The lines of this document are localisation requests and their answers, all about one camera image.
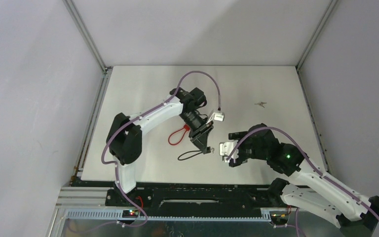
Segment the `red cable lock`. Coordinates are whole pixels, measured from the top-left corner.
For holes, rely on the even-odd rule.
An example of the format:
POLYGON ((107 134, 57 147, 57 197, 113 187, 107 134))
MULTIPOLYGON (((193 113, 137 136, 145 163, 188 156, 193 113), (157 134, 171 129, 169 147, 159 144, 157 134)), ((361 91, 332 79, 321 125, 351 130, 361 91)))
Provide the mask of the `red cable lock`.
POLYGON ((183 125, 182 128, 172 132, 168 136, 168 144, 171 146, 179 145, 182 140, 185 138, 185 135, 190 131, 190 127, 188 125, 183 125))

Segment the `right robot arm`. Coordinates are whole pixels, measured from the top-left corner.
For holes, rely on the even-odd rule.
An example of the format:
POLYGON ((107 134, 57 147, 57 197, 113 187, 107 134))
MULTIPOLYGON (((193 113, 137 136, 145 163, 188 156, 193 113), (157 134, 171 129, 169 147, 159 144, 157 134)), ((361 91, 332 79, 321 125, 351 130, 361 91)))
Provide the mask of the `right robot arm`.
POLYGON ((230 133, 219 144, 230 167, 249 159, 266 161, 284 178, 276 178, 267 193, 273 206, 283 203, 310 212, 334 225, 345 237, 370 237, 379 225, 379 196, 363 195, 319 167, 283 130, 257 124, 230 133))

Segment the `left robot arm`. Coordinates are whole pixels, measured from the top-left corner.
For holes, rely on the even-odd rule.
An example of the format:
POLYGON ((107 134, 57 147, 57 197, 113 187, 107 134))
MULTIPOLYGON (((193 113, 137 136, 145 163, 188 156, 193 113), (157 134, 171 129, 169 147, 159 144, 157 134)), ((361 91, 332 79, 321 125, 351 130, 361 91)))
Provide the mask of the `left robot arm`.
POLYGON ((135 202, 134 162, 142 153, 143 137, 158 125, 179 116, 189 127, 189 139, 200 153, 209 154, 214 150, 208 146, 213 121, 203 118, 198 111, 207 104, 204 92, 197 87, 190 92, 178 87, 170 91, 170 95, 166 101, 145 113, 135 116, 119 113, 114 117, 105 150, 110 152, 116 164, 115 182, 121 188, 117 199, 123 205, 128 206, 135 202))

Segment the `black cable lock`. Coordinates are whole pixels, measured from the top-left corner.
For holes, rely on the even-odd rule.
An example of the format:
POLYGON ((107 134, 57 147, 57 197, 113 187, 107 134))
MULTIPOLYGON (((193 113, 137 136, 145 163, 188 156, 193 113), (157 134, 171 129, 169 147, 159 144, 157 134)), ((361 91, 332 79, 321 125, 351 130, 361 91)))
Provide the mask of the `black cable lock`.
POLYGON ((180 154, 178 157, 177 157, 177 160, 178 161, 185 161, 185 160, 188 160, 188 159, 191 159, 191 158, 194 158, 196 156, 199 156, 199 155, 206 155, 208 153, 203 153, 201 150, 193 150, 193 151, 187 151, 187 152, 184 152, 182 154, 180 154))

